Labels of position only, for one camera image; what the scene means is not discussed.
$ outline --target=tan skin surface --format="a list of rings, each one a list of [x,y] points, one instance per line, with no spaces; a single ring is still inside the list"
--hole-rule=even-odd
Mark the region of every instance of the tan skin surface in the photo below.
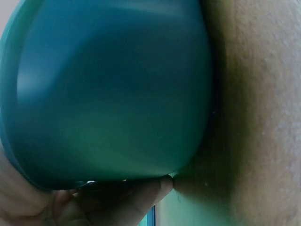
[[[219,92],[201,151],[176,176],[175,188],[196,200],[218,201],[231,218],[229,225],[301,225],[301,4],[298,0],[201,2]],[[11,168],[0,170],[0,175],[6,172],[14,178],[5,183],[0,179],[1,199],[14,200],[10,212],[7,201],[0,200],[3,216],[14,225],[51,225],[53,196],[25,184]],[[160,190],[158,182],[151,186]],[[84,211],[68,197],[61,200],[68,200],[70,212],[57,202],[59,225],[66,219],[89,225]]]

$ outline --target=teal plastic object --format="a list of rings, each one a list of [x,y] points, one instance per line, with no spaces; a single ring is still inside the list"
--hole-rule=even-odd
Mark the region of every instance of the teal plastic object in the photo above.
[[[35,186],[159,177],[206,127],[198,0],[23,0],[0,46],[1,140]]]

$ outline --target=finger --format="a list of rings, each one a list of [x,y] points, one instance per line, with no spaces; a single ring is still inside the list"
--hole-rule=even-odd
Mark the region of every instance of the finger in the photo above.
[[[54,197],[53,219],[57,226],[90,226],[85,213],[70,191],[58,191]]]
[[[81,189],[76,194],[75,199],[86,214],[95,210],[101,211],[129,196],[135,187],[135,183],[132,181],[119,181],[109,184],[94,183]]]
[[[93,226],[136,226],[152,208],[173,189],[170,176],[148,180],[136,185],[135,191],[108,211],[88,214]]]

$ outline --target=skin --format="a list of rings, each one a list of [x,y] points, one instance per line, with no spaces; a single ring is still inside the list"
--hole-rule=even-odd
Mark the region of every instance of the skin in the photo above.
[[[136,226],[173,188],[165,176],[46,193],[29,184],[0,150],[1,226]]]

